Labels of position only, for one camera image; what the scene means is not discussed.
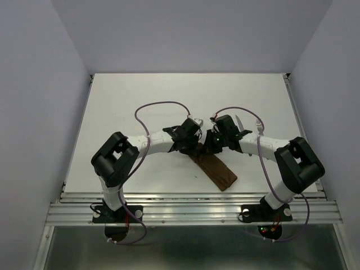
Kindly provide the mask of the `brown cloth napkin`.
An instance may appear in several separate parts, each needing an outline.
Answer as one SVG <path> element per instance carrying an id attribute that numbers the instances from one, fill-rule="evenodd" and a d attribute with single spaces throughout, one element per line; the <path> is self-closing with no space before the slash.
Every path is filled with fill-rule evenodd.
<path id="1" fill-rule="evenodd" d="M 204 145 L 199 142 L 196 152 L 189 155 L 190 159 L 208 176 L 220 191 L 230 188 L 238 179 L 238 176 L 230 170 L 220 158 L 205 151 L 201 152 Z"/>

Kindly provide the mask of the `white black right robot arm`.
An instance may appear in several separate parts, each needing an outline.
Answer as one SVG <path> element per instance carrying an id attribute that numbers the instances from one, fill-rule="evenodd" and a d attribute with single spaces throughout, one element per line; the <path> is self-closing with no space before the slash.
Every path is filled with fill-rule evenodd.
<path id="1" fill-rule="evenodd" d="M 270 192 L 258 204 L 242 205 L 240 220 L 244 223 L 271 221 L 289 210 L 290 201 L 325 175 L 325 168 L 303 137 L 291 140 L 265 137 L 264 124 L 256 120 L 258 133 L 243 128 L 239 118 L 229 115 L 211 117 L 202 152 L 217 154 L 227 147 L 242 154 L 256 155 L 277 164 L 281 181 L 270 186 Z"/>

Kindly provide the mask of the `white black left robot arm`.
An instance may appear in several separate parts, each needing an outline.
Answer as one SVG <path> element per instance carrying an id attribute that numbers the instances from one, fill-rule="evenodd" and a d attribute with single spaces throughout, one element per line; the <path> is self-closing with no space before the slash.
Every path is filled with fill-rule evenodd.
<path id="1" fill-rule="evenodd" d="M 193 154 L 200 139 L 203 120 L 187 118 L 181 125 L 164 128 L 145 136 L 127 137 L 113 133 L 91 159 L 103 192 L 102 204 L 93 210 L 93 223 L 124 223 L 134 221 L 123 206 L 126 204 L 123 185 L 131 177 L 137 160 L 151 154 L 178 151 Z"/>

